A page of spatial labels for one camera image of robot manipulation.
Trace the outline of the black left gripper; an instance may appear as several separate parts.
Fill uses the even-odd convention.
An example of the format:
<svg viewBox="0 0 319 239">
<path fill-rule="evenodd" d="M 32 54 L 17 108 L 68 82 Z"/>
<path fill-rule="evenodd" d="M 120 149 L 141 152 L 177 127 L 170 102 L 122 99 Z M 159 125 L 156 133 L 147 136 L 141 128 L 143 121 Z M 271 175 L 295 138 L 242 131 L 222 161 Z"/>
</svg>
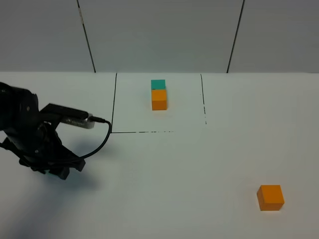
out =
<svg viewBox="0 0 319 239">
<path fill-rule="evenodd" d="M 55 128 L 42 123 L 36 129 L 18 131 L 13 128 L 4 130 L 5 140 L 0 146 L 11 151 L 19 158 L 19 164 L 32 171 L 49 173 L 66 180 L 70 169 L 81 172 L 86 164 L 76 154 L 62 145 Z"/>
</svg>

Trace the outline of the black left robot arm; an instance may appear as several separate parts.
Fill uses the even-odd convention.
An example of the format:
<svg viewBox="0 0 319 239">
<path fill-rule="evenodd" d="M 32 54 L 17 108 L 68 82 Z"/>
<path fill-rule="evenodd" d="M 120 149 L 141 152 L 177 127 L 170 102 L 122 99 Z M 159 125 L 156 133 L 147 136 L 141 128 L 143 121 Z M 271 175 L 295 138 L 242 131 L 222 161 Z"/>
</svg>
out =
<svg viewBox="0 0 319 239">
<path fill-rule="evenodd" d="M 89 114 L 55 104 L 38 108 L 38 97 L 27 89 L 0 85 L 0 129 L 6 134 L 1 148 L 11 151 L 22 166 L 65 180 L 71 168 L 82 171 L 85 160 L 63 146 L 56 128 L 67 120 Z"/>
</svg>

